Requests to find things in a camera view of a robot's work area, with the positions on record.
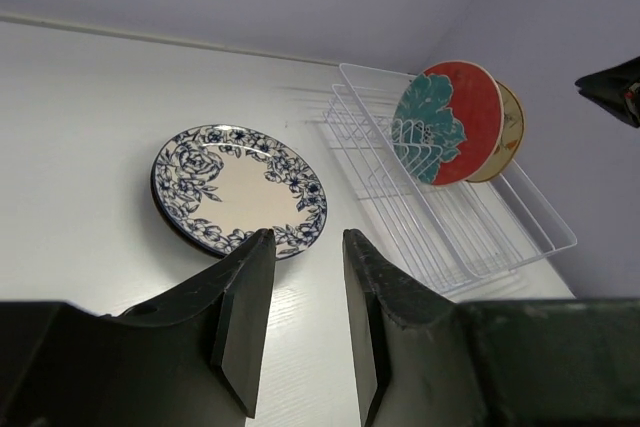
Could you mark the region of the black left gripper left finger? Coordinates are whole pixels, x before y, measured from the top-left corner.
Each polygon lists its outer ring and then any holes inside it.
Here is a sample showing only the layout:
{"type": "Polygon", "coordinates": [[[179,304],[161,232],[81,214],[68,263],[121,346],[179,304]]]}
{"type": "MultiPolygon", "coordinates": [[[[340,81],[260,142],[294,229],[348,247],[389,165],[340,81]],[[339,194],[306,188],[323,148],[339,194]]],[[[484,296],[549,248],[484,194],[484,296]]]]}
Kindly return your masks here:
{"type": "Polygon", "coordinates": [[[118,316],[1,306],[5,426],[242,426],[256,414],[275,274],[262,229],[118,316]]]}

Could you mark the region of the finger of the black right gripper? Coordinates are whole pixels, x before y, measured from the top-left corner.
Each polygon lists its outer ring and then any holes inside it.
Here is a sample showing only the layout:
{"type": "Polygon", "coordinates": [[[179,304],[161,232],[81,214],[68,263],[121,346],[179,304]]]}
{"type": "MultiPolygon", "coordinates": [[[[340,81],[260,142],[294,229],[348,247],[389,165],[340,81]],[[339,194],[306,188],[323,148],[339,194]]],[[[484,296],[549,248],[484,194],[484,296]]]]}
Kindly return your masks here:
{"type": "Polygon", "coordinates": [[[631,127],[639,127],[639,58],[583,76],[578,93],[631,127]]]}

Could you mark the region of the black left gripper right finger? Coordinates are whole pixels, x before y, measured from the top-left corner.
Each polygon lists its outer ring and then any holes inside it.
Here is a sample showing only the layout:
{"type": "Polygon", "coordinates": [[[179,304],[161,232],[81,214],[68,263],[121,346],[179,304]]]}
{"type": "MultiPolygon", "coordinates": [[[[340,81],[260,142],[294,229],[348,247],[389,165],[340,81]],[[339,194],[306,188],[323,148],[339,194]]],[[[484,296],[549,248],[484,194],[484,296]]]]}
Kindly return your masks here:
{"type": "Polygon", "coordinates": [[[364,426],[635,426],[639,303],[455,303],[343,234],[364,426]]]}

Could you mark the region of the yellow bird plate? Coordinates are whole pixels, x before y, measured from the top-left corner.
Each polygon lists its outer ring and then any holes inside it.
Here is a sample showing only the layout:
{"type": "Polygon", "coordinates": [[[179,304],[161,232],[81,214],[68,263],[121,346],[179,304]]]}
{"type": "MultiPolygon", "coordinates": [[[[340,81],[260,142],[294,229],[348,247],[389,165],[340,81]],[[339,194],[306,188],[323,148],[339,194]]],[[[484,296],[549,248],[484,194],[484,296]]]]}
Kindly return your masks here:
{"type": "Polygon", "coordinates": [[[492,156],[467,182],[487,182],[497,177],[514,159],[526,129],[524,109],[514,92],[498,81],[504,110],[503,130],[492,156]]]}

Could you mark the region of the red plate with teal flower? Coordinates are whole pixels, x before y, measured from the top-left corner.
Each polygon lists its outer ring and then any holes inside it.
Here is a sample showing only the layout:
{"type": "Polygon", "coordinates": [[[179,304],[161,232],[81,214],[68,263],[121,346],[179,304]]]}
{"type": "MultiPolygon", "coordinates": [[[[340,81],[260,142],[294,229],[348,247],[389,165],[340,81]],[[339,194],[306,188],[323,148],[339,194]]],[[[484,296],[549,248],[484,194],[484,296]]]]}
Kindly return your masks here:
{"type": "Polygon", "coordinates": [[[493,155],[504,125],[497,82],[469,61],[437,63],[403,92],[391,143],[417,181],[444,186],[470,179],[493,155]]]}

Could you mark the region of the dark teal blossom plate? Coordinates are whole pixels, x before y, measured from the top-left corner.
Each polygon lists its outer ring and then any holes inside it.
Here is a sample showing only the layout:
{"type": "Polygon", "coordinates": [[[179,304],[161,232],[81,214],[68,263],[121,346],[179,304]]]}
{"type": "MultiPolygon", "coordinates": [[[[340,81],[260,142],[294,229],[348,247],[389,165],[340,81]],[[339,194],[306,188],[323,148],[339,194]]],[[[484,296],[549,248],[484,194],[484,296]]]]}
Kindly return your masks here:
{"type": "Polygon", "coordinates": [[[197,241],[189,238],[175,225],[175,223],[171,220],[169,215],[165,212],[165,210],[162,207],[162,204],[160,202],[160,197],[156,192],[153,173],[150,173],[149,175],[149,189],[150,189],[151,198],[152,198],[154,207],[158,212],[158,214],[160,215],[160,217],[162,218],[162,221],[172,231],[172,233],[175,234],[185,245],[189,245],[190,247],[196,249],[197,251],[209,257],[215,258],[217,260],[223,259],[225,257],[224,254],[211,251],[207,249],[205,246],[198,243],[197,241]]]}

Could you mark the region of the blue floral white plate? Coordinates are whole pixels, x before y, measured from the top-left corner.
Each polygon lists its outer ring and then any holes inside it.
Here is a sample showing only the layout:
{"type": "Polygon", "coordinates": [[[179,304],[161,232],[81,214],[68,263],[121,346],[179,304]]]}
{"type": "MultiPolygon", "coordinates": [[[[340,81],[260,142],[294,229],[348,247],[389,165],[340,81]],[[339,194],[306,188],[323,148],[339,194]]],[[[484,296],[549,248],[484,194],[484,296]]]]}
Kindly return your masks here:
{"type": "Polygon", "coordinates": [[[225,256],[256,231],[270,229],[277,259],[289,259],[308,250],[326,224],[326,193],[311,166],[254,129],[189,128],[161,147],[151,173],[175,225],[225,256]]]}

